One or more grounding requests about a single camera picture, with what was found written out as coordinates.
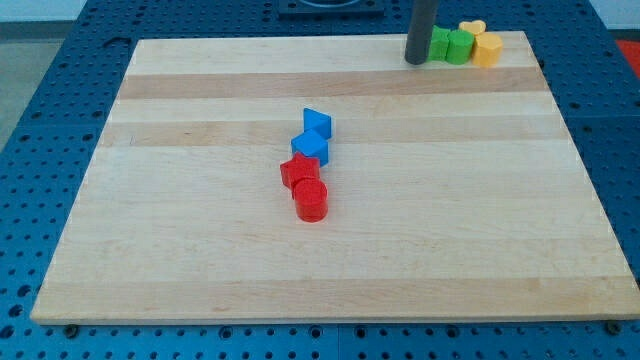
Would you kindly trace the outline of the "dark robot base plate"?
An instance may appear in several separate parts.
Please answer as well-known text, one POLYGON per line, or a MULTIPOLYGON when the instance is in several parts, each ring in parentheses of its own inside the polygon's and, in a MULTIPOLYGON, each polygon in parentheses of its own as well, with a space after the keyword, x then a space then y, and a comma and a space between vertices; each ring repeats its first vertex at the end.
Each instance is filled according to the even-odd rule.
POLYGON ((276 0, 275 6, 280 18, 381 16, 385 11, 384 0, 276 0))

